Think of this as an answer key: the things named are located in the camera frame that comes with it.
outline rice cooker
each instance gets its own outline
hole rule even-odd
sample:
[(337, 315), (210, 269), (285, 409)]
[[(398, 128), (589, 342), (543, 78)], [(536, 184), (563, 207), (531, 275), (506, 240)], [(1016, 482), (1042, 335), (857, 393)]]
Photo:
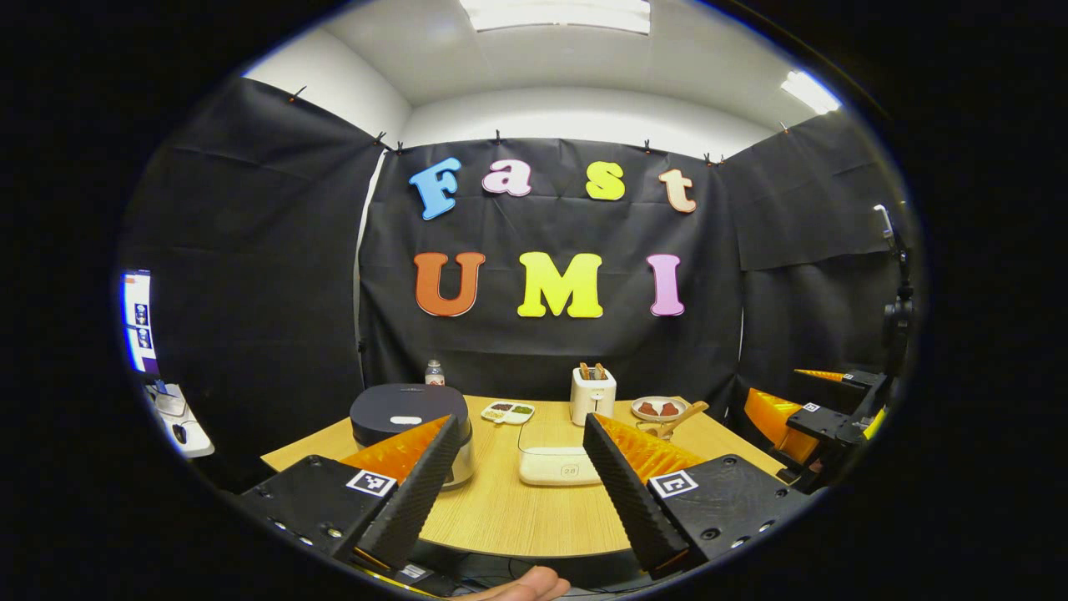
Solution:
[(360, 450), (421, 424), (455, 415), (460, 427), (460, 450), (442, 490), (462, 485), (474, 472), (471, 421), (468, 418), (467, 401), (456, 389), (427, 384), (372, 386), (356, 398), (348, 415), (352, 423), (352, 438)]

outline table top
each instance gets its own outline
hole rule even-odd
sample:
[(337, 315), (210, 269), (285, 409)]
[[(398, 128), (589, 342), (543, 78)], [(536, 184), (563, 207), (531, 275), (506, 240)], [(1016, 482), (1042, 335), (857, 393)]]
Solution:
[[(521, 426), (480, 417), (486, 406), (508, 401), (465, 396), (471, 416), (474, 475), (442, 491), (420, 538), (436, 544), (493, 555), (571, 557), (630, 549), (623, 523), (603, 485), (532, 487), (519, 480)], [(569, 420), (569, 404), (517, 401), (534, 406), (535, 421)], [(637, 424), (630, 401), (617, 401), (614, 417)], [(703, 413), (673, 432), (673, 445), (705, 459), (735, 454), (774, 476), (784, 466)], [(263, 456), (282, 471), (309, 455), (342, 460), (359, 450), (348, 418)]]

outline ceiling light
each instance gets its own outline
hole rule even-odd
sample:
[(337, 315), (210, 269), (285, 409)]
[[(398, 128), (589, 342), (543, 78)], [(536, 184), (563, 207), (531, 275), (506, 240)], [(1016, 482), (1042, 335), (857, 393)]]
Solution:
[(826, 88), (808, 77), (808, 74), (800, 70), (791, 70), (786, 76), (786, 81), (783, 81), (782, 88), (797, 99), (808, 105), (812, 110), (816, 111), (816, 114), (823, 114), (842, 106), (842, 102)]
[(647, 0), (459, 0), (475, 31), (582, 25), (649, 34)]

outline white ceiling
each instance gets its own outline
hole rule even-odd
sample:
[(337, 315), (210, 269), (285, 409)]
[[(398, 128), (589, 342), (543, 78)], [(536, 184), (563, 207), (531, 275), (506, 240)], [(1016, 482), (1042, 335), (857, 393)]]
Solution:
[(791, 69), (771, 45), (693, 0), (653, 0), (648, 36), (591, 27), (476, 33), (457, 0), (376, 0), (324, 25), (412, 105), (532, 86), (644, 92), (765, 127), (815, 112), (780, 89)]

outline hand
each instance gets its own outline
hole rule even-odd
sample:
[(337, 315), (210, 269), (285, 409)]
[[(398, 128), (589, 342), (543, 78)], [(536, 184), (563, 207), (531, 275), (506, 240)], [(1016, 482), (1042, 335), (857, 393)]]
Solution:
[(450, 597), (453, 601), (552, 601), (571, 588), (571, 583), (545, 566), (535, 566), (517, 581), (471, 595)]

